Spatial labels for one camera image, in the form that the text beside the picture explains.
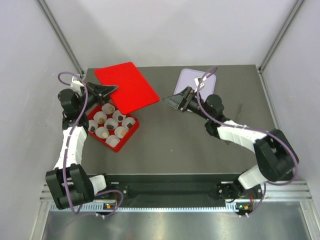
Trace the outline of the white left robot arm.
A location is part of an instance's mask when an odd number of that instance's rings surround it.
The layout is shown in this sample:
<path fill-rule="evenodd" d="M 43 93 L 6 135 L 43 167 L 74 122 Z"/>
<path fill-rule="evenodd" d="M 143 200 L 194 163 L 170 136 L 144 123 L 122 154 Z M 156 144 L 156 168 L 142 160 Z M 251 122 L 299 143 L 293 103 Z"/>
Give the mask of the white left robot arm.
<path fill-rule="evenodd" d="M 45 181 L 59 210 L 90 203 L 96 194 L 105 199 L 113 194 L 114 187 L 105 176 L 89 177 L 81 162 L 90 129 L 86 111 L 94 105 L 106 104 L 117 88 L 87 82 L 63 89 L 57 95 L 63 109 L 63 141 L 58 161 L 53 170 L 45 174 Z"/>

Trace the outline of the red chocolate box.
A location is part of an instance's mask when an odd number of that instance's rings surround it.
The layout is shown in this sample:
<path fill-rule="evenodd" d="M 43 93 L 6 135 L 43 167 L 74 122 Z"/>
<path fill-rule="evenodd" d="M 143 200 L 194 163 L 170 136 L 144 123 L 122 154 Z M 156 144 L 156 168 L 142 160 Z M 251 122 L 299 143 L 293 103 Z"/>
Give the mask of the red chocolate box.
<path fill-rule="evenodd" d="M 89 111 L 89 113 L 87 114 L 88 120 L 94 120 L 94 115 L 96 112 L 98 111 L 102 111 L 102 106 L 97 105 L 95 106 L 92 110 Z M 107 118 L 112 118 L 113 114 L 107 115 Z M 115 148 L 110 147 L 109 145 L 106 144 L 106 139 L 102 139 L 96 136 L 95 133 L 92 133 L 89 131 L 89 134 L 95 138 L 98 142 L 100 142 L 101 144 L 103 144 L 104 146 L 108 147 L 109 149 L 111 149 L 112 151 L 114 151 L 115 153 L 119 152 L 123 146 L 128 142 L 128 140 L 133 136 L 133 134 L 136 132 L 136 130 L 139 128 L 140 124 L 138 119 L 133 116 L 132 114 L 127 114 L 127 117 L 132 117 L 136 120 L 136 123 L 133 125 L 132 128 L 130 128 L 128 130 L 128 133 L 124 136 L 124 138 L 120 139 L 120 142 L 118 143 L 118 145 Z M 98 124 L 98 127 L 104 127 L 104 124 Z M 109 135 L 115 135 L 115 130 L 108 130 L 109 131 Z"/>

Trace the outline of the metal tongs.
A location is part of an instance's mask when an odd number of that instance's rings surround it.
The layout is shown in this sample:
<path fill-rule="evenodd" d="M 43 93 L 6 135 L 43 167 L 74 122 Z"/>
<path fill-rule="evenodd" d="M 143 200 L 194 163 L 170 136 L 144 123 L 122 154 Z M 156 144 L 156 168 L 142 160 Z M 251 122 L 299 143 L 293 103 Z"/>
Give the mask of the metal tongs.
<path fill-rule="evenodd" d="M 241 112 L 242 112 L 242 108 L 243 108 L 243 103 L 240 103 L 238 106 L 238 111 L 237 111 L 237 115 L 236 115 L 236 119 L 240 118 Z"/>

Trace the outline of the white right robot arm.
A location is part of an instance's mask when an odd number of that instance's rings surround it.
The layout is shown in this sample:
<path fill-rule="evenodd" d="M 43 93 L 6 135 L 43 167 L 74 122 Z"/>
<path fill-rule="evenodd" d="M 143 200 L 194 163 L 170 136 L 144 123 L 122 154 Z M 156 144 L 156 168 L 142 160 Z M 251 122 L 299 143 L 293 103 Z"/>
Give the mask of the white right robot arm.
<path fill-rule="evenodd" d="M 225 117 L 222 99 L 211 94 L 202 99 L 190 86 L 181 92 L 163 98 L 172 108 L 191 111 L 206 119 L 205 128 L 210 136 L 244 147 L 255 154 L 257 164 L 241 173 L 233 182 L 233 192 L 245 198 L 257 185 L 269 182 L 282 185 L 282 180 L 296 174 L 299 159 L 284 133 L 279 129 L 258 130 Z"/>

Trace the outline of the red box lid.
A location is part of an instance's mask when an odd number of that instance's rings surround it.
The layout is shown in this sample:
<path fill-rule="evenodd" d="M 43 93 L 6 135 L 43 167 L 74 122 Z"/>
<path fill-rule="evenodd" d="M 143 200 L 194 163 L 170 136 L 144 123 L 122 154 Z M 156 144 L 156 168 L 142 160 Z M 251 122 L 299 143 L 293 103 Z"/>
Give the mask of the red box lid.
<path fill-rule="evenodd" d="M 94 70 L 105 86 L 115 85 L 110 98 L 122 114 L 130 114 L 160 101 L 160 97 L 133 62 L 125 62 Z"/>

